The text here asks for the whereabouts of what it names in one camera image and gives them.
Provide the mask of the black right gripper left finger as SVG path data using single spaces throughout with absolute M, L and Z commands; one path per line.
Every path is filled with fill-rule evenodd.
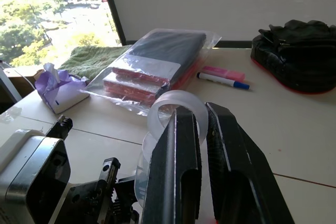
M 195 224 L 199 215 L 202 161 L 195 115 L 173 112 L 150 161 L 142 224 Z

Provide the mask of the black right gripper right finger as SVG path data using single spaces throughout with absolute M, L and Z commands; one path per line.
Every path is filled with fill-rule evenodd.
M 295 224 L 268 161 L 225 107 L 207 103 L 206 138 L 218 224 Z

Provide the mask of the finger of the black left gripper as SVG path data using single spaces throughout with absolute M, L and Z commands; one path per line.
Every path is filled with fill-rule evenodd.
M 46 136 L 65 140 L 72 127 L 72 119 L 61 115 L 46 133 Z
M 119 160 L 115 157 L 105 159 L 99 180 L 104 180 L 107 183 L 115 183 L 120 166 Z

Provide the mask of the clear tape roll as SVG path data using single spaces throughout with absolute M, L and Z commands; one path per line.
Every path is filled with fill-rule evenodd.
M 165 129 L 165 124 L 161 122 L 162 116 L 159 115 L 159 109 L 167 105 L 183 106 L 195 115 L 200 145 L 203 144 L 208 132 L 207 108 L 194 94 L 183 90 L 172 90 L 161 95 L 153 103 L 147 115 L 148 133 L 143 139 L 142 154 L 139 156 L 135 172 L 134 192 L 141 207 L 144 207 L 152 152 Z

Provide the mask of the purple and white tissue box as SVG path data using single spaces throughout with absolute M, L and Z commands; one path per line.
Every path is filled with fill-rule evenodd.
M 35 87 L 42 101 L 55 114 L 60 114 L 89 96 L 83 92 L 88 83 L 86 77 L 70 74 L 67 70 L 56 69 L 52 63 L 46 63 Z

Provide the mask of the brown cardboard box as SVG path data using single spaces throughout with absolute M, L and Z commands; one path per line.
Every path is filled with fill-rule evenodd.
M 39 66 L 5 67 L 4 72 L 19 92 L 32 92 L 44 69 Z

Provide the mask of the green towel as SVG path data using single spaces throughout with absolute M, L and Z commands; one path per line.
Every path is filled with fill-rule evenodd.
M 70 74 L 78 77 L 86 77 L 93 80 L 103 69 L 126 52 L 130 46 L 99 47 L 79 46 L 75 47 L 68 60 L 60 67 Z

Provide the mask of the red flat pack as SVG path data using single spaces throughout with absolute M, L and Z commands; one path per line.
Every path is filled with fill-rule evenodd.
M 112 68 L 112 72 L 121 75 L 123 77 L 132 78 L 135 80 L 141 80 L 145 82 L 152 82 L 152 83 L 158 83 L 158 84 L 168 84 L 170 83 L 170 79 L 142 73 L 142 72 L 135 72 L 133 70 L 127 70 L 127 69 L 121 69 L 121 68 Z
M 133 79 L 111 72 L 103 78 L 104 90 L 111 97 L 126 100 L 152 102 L 162 89 L 162 85 L 149 81 Z

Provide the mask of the white marker with blue cap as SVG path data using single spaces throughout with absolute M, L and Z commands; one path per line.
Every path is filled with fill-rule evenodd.
M 234 81 L 234 80 L 230 80 L 230 79 L 226 79 L 226 78 L 222 78 L 222 77 L 218 77 L 218 76 L 214 76 L 211 74 L 206 74 L 206 73 L 201 73 L 198 72 L 196 77 L 198 79 L 203 79 L 203 80 L 208 80 L 211 82 L 217 82 L 217 83 L 221 83 L 230 87 L 234 87 L 234 88 L 238 88 L 238 89 L 244 89 L 244 90 L 249 90 L 249 85 L 239 82 L 239 81 Z

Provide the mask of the clear plastic zip bag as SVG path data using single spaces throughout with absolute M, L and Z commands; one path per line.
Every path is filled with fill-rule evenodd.
M 200 70 L 201 66 L 205 62 L 208 57 L 210 51 L 217 45 L 217 43 L 221 40 L 221 37 L 213 33 L 211 31 L 204 30 L 181 30 L 181 29 L 154 29 L 148 32 L 139 40 L 143 40 L 148 35 L 156 32 L 156 31 L 177 31 L 177 32 L 201 32 L 206 34 L 206 42 L 203 48 L 200 50 L 196 61 L 180 76 L 180 78 L 176 82 L 171 82 L 168 84 L 159 84 L 162 85 L 162 89 L 159 94 L 156 96 L 156 100 L 163 95 L 164 93 L 172 90 L 184 90 L 186 86 L 188 86 L 190 79 L 193 78 L 196 73 Z M 147 116 L 150 107 L 153 105 L 152 102 L 139 102 L 133 100 L 126 100 L 120 97 L 111 97 L 105 90 L 103 85 L 103 78 L 112 72 L 112 68 L 121 68 L 127 70 L 133 70 L 135 72 L 147 73 L 163 78 L 170 79 L 175 73 L 175 71 L 179 68 L 179 64 L 167 62 L 167 70 L 162 71 L 161 67 L 164 66 L 164 62 L 162 60 L 155 60 L 150 58 L 142 58 L 135 55 L 128 54 L 130 48 L 124 52 L 121 56 L 119 56 L 116 60 L 114 60 L 111 64 L 109 64 L 105 69 L 103 69 L 84 89 L 85 93 L 97 95 L 99 97 L 103 97 L 105 99 L 110 100 L 114 104 L 127 109 L 137 115 Z

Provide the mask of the pink highlighter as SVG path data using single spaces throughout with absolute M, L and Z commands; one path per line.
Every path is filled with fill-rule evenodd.
M 217 77 L 222 77 L 234 81 L 243 82 L 245 80 L 245 74 L 238 71 L 227 70 L 219 67 L 204 66 L 201 69 L 202 73 L 210 74 Z

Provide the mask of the black folded cloth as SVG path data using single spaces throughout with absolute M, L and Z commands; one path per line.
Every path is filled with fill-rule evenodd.
M 167 62 L 179 64 L 179 68 L 170 77 L 171 82 L 176 82 L 196 61 L 205 42 L 205 33 L 162 30 L 137 41 L 128 54 L 162 60 L 164 62 L 164 66 L 161 67 L 162 71 L 167 70 Z

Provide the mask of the black bag with red base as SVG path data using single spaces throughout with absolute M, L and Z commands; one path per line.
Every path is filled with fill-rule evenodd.
M 251 59 L 285 87 L 302 93 L 336 88 L 336 25 L 290 20 L 260 29 Z

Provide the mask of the black window frame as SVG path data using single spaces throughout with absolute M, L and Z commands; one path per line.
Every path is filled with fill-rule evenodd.
M 121 25 L 121 22 L 120 22 L 120 18 L 119 18 L 119 15 L 118 15 L 118 11 L 117 11 L 115 2 L 114 2 L 114 0 L 107 0 L 107 2 L 108 2 L 108 5 L 109 5 L 109 8 L 110 8 L 110 12 L 112 14 L 112 18 L 113 18 L 113 21 L 114 21 L 114 24 L 115 24 L 115 27 L 116 27 L 121 45 L 125 46 L 127 44 L 126 43 L 126 38 L 125 38 L 125 35 L 124 35 L 124 31 L 122 29 L 122 25 Z

